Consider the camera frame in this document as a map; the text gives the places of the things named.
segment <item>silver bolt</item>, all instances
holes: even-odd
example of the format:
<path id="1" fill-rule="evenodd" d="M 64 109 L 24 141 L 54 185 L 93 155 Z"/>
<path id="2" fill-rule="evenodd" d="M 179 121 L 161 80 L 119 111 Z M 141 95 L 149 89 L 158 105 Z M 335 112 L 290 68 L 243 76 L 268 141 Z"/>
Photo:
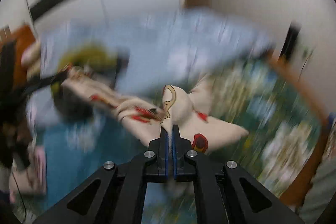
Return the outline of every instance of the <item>silver bolt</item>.
<path id="1" fill-rule="evenodd" d="M 197 152 L 195 151 L 195 150 L 189 150 L 188 152 L 187 152 L 187 155 L 189 156 L 189 157 L 196 157 L 197 156 Z"/>
<path id="2" fill-rule="evenodd" d="M 237 167 L 237 163 L 234 160 L 229 160 L 226 163 L 226 166 L 229 167 L 230 169 L 235 169 Z"/>
<path id="3" fill-rule="evenodd" d="M 104 169 L 105 170 L 112 170 L 114 168 L 115 164 L 113 161 L 106 161 L 104 162 Z"/>
<path id="4" fill-rule="evenodd" d="M 153 158 L 155 156 L 155 153 L 151 150 L 148 150 L 144 153 L 146 158 Z"/>

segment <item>red patch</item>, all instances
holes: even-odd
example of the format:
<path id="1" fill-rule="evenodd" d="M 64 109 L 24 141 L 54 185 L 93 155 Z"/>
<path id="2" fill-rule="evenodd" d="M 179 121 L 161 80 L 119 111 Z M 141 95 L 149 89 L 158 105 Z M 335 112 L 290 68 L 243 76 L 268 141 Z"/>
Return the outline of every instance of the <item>red patch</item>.
<path id="1" fill-rule="evenodd" d="M 142 114 L 148 114 L 149 113 L 149 111 L 147 109 L 143 108 L 143 107 L 134 106 L 134 108 L 137 112 L 140 112 Z"/>
<path id="2" fill-rule="evenodd" d="M 203 121 L 208 122 L 208 115 L 201 113 L 201 112 L 196 112 L 199 118 L 201 118 Z"/>
<path id="3" fill-rule="evenodd" d="M 141 117 L 139 115 L 132 115 L 131 118 L 133 120 L 137 120 L 137 121 L 143 122 L 143 123 L 149 123 L 150 122 L 148 119 L 145 119 L 145 118 L 143 118 L 143 117 Z"/>
<path id="4" fill-rule="evenodd" d="M 209 147 L 208 140 L 202 134 L 194 135 L 193 150 L 204 153 Z"/>
<path id="5" fill-rule="evenodd" d="M 92 101 L 100 101 L 100 97 L 99 97 L 98 95 L 92 95 L 92 96 L 90 97 L 90 99 L 91 99 Z"/>

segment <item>green patterned fabric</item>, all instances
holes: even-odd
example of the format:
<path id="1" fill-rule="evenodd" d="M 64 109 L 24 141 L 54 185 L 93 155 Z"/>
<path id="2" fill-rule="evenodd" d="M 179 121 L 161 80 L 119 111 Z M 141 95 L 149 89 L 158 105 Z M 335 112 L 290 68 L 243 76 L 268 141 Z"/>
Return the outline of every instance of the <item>green patterned fabric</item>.
<path id="1" fill-rule="evenodd" d="M 279 197 L 310 157 L 320 122 L 294 87 L 263 60 L 240 60 L 212 74 L 211 115 L 243 126 L 249 135 L 211 153 L 235 160 Z M 190 190 L 145 208 L 142 223 L 196 223 Z"/>

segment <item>beige plush fabric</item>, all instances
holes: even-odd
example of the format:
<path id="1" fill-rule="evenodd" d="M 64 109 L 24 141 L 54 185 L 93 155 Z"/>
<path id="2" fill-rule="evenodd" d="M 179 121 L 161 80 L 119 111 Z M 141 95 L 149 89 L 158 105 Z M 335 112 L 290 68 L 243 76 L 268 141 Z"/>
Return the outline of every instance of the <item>beige plush fabric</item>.
<path id="1" fill-rule="evenodd" d="M 187 94 L 183 89 L 167 85 L 159 107 L 137 97 L 122 96 L 103 83 L 90 79 L 79 68 L 72 68 L 62 86 L 82 99 L 105 108 L 142 144 L 160 137 L 161 126 L 171 136 L 172 126 L 179 126 L 182 138 L 190 140 L 193 149 L 210 152 L 238 141 L 248 134 L 244 128 L 208 116 L 211 88 L 204 76 Z"/>
<path id="2" fill-rule="evenodd" d="M 36 60 L 41 56 L 41 42 L 37 40 L 31 44 L 22 54 L 21 66 L 24 68 L 29 68 L 32 66 Z"/>
<path id="3" fill-rule="evenodd" d="M 27 81 L 29 81 L 36 75 L 40 75 L 40 72 L 41 72 L 41 59 L 39 58 L 27 70 Z"/>
<path id="4" fill-rule="evenodd" d="M 179 87 L 166 86 L 162 101 L 166 111 L 162 126 L 171 135 L 172 126 L 177 124 L 181 137 L 190 140 L 194 150 L 210 152 L 248 134 L 240 126 L 208 116 L 212 100 L 206 76 L 189 94 Z"/>

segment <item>light blue cloth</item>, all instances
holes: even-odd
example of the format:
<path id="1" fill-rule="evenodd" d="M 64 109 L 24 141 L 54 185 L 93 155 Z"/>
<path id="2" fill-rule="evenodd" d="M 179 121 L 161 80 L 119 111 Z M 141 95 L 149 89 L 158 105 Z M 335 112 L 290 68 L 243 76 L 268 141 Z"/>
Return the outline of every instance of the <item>light blue cloth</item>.
<path id="1" fill-rule="evenodd" d="M 42 76 L 56 73 L 59 59 L 83 44 L 98 42 L 111 52 L 129 50 L 128 68 L 118 78 L 116 89 L 134 95 L 144 95 L 166 84 L 178 85 L 201 71 L 242 56 L 257 57 L 273 46 L 266 32 L 251 22 L 222 17 L 208 9 L 143 15 L 113 21 L 109 26 L 68 22 L 40 39 Z M 43 210 L 105 161 L 120 164 L 145 150 L 120 124 L 99 112 L 94 113 L 90 122 L 62 123 L 50 88 L 32 95 L 28 118 L 32 125 L 44 128 L 38 135 L 47 157 L 48 191 L 41 200 Z M 145 205 L 164 201 L 162 191 L 160 185 L 149 185 Z"/>
<path id="2" fill-rule="evenodd" d="M 116 90 L 133 95 L 177 85 L 200 71 L 245 55 L 256 57 L 273 47 L 266 31 L 255 24 L 206 8 L 146 14 L 111 21 L 108 26 L 70 21 L 40 39 L 42 76 L 56 73 L 60 58 L 83 44 L 100 43 L 111 52 L 129 51 L 128 68 Z M 28 112 L 37 126 L 60 122 L 50 88 L 35 92 Z"/>

